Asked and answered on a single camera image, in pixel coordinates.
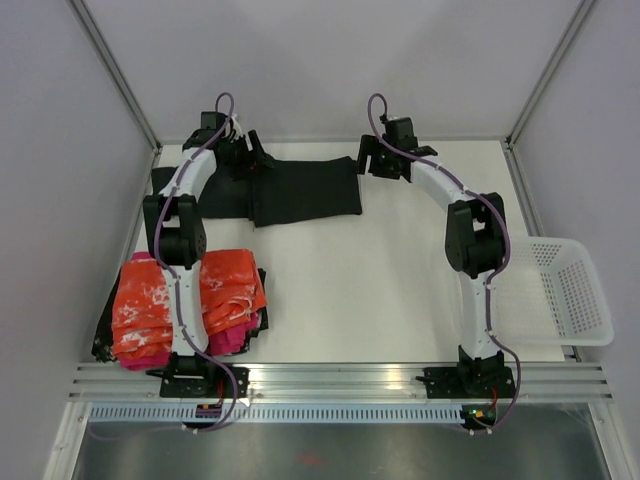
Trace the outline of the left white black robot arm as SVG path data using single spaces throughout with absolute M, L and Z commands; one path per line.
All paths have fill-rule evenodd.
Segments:
M 143 201 L 150 255 L 159 264 L 168 293 L 166 317 L 171 351 L 163 369 L 166 385 L 182 385 L 197 397 L 210 395 L 218 380 L 237 386 L 242 371 L 215 358 L 218 334 L 250 332 L 265 320 L 266 294 L 248 250 L 207 251 L 199 200 L 218 169 L 217 142 L 240 139 L 233 113 L 201 116 L 201 127 L 185 143 L 183 162 L 158 193 Z

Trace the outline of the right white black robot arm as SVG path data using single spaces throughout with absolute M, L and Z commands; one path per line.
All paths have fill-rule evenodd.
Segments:
M 444 251 L 457 272 L 462 296 L 458 361 L 444 372 L 464 394 L 480 395 L 504 368 L 504 354 L 492 338 L 492 276 L 508 257 L 504 203 L 497 193 L 477 194 L 448 170 L 438 153 L 419 146 L 408 117 L 380 116 L 384 131 L 361 137 L 358 168 L 379 178 L 404 179 L 429 194 L 446 213 Z

